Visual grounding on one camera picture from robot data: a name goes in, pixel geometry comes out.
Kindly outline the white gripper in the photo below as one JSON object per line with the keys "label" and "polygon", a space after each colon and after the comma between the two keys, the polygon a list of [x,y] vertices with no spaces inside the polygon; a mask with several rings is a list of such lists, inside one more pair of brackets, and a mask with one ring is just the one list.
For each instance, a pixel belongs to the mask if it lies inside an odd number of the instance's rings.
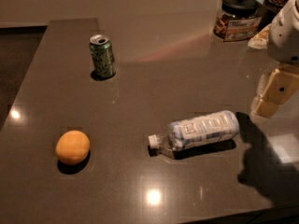
{"label": "white gripper", "polygon": [[299,0],[289,0],[272,20],[267,50],[280,62],[260,77],[251,112],[271,118],[299,90]]}

